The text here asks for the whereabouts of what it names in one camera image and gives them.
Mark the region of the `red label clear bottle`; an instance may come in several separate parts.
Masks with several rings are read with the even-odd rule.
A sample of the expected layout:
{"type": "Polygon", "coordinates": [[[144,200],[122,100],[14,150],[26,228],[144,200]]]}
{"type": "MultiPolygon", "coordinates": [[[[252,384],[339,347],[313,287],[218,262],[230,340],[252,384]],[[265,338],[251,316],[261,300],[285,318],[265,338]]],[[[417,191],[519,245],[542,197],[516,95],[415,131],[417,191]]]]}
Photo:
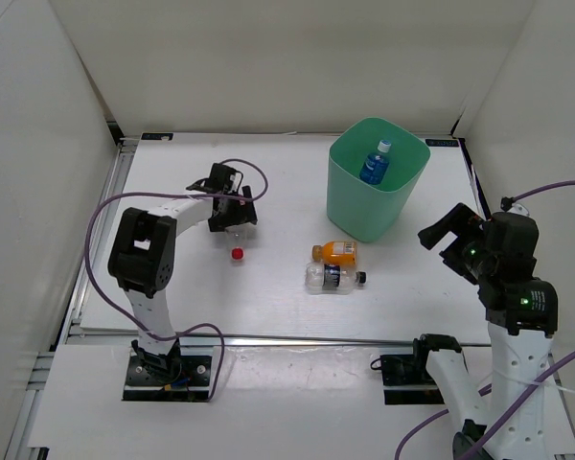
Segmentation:
{"type": "Polygon", "coordinates": [[[245,247],[248,232],[244,228],[231,227],[225,230],[226,246],[232,262],[242,262],[245,257],[245,247]]]}

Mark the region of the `blue label water bottle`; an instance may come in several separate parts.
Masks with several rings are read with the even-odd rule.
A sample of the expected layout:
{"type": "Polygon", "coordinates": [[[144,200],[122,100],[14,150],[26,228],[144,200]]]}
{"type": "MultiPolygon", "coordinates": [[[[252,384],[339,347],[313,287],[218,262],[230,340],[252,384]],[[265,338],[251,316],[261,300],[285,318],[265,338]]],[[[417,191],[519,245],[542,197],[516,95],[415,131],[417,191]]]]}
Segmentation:
{"type": "Polygon", "coordinates": [[[377,149],[369,153],[359,172],[361,181],[369,185],[379,185],[389,167],[389,151],[392,144],[387,140],[380,140],[377,149]]]}

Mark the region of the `clear pepsi bottle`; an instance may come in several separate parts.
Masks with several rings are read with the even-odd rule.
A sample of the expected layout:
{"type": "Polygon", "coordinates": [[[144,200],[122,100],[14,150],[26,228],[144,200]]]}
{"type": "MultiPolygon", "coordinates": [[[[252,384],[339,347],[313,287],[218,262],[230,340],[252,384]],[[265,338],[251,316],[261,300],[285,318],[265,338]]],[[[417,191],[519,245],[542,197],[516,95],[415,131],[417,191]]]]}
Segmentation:
{"type": "Polygon", "coordinates": [[[324,263],[306,266],[305,286],[311,294],[348,294],[366,282],[367,273],[353,266],[324,263]]]}

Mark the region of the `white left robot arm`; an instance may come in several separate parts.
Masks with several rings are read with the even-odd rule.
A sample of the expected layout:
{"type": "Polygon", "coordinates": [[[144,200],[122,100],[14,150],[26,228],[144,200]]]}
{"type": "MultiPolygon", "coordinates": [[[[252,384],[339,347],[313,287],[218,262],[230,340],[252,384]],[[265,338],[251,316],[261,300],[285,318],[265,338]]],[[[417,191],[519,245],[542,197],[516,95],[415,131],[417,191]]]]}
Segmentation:
{"type": "Polygon", "coordinates": [[[178,339],[165,292],[173,276],[176,240],[201,222],[212,233],[255,225],[253,195],[242,179],[242,172],[224,160],[187,188],[192,196],[150,210],[130,207],[122,213],[107,269],[136,319],[139,338],[133,349],[149,359],[149,372],[161,383],[177,380],[182,370],[182,361],[174,354],[178,339]]]}

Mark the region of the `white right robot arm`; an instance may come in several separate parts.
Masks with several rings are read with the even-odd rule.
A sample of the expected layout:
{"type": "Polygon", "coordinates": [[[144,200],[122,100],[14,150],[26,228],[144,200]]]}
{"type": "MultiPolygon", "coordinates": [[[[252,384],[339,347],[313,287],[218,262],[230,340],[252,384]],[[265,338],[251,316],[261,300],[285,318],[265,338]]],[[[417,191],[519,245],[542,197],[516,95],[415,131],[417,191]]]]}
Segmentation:
{"type": "Polygon", "coordinates": [[[544,429],[544,371],[558,329],[558,295],[535,276],[536,222],[499,212],[481,218],[463,203],[418,234],[432,249],[454,241],[443,263],[477,288],[492,350],[490,397],[473,382],[455,337],[424,334],[413,343],[411,371],[434,382],[451,417],[455,459],[550,459],[544,429]]]}

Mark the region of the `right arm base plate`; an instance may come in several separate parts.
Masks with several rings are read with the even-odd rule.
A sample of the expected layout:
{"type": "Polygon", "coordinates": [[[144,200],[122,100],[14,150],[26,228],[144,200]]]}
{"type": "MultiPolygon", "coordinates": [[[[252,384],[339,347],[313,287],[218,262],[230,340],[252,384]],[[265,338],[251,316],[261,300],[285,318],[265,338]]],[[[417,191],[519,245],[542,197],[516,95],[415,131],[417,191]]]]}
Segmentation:
{"type": "Polygon", "coordinates": [[[413,355],[380,355],[370,369],[381,373],[385,405],[444,403],[434,380],[416,366],[413,355]]]}

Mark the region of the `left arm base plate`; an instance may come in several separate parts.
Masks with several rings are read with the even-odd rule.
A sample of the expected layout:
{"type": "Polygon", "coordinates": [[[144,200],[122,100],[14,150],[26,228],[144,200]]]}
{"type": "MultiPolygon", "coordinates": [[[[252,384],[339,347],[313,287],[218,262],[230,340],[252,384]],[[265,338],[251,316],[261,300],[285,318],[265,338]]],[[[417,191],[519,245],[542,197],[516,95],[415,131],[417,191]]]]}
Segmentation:
{"type": "Polygon", "coordinates": [[[130,351],[122,391],[124,402],[206,403],[212,389],[213,349],[182,347],[168,372],[154,369],[130,351]]]}

